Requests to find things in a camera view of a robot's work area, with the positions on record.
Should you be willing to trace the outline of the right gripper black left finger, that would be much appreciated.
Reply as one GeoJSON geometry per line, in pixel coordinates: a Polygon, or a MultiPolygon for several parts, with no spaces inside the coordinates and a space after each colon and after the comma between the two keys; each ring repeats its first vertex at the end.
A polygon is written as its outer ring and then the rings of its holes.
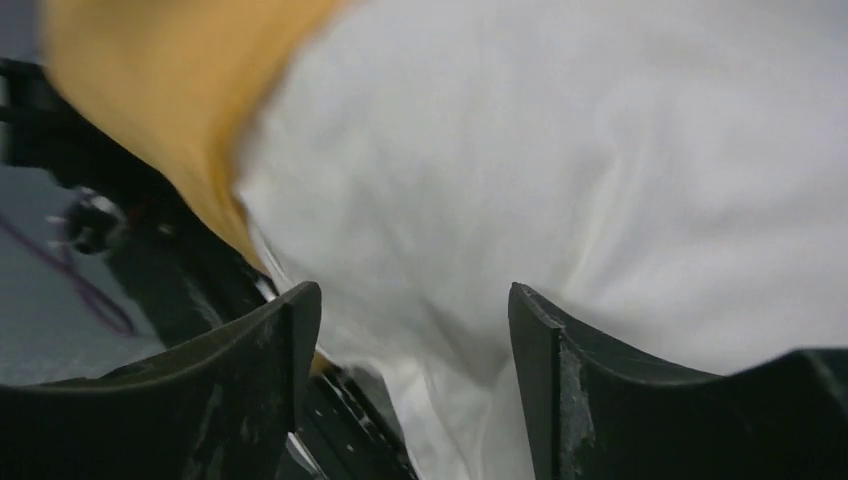
{"type": "Polygon", "coordinates": [[[5,479],[292,479],[321,291],[96,378],[1,389],[5,479]]]}

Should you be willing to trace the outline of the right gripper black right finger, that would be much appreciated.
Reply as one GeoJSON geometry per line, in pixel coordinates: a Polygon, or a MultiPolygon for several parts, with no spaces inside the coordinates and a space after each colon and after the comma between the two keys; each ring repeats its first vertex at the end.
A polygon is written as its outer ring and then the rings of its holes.
{"type": "Polygon", "coordinates": [[[731,376],[659,359],[514,284],[508,317],[539,479],[843,479],[847,353],[731,376]]]}

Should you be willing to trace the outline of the blue orange cartoon pillowcase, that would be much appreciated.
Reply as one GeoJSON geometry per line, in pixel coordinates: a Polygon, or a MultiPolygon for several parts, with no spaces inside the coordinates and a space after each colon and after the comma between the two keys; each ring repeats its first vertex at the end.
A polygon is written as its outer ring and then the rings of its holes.
{"type": "Polygon", "coordinates": [[[233,152],[290,58],[341,9],[339,1],[46,1],[48,78],[258,266],[231,191],[233,152]]]}

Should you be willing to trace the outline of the white pillow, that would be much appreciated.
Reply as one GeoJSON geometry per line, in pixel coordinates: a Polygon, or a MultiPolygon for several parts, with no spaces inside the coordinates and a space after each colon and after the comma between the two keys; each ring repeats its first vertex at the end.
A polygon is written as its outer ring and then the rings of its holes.
{"type": "Polygon", "coordinates": [[[364,1],[263,101],[235,191],[423,479],[528,479],[527,284],[733,373],[847,341],[843,1],[364,1]]]}

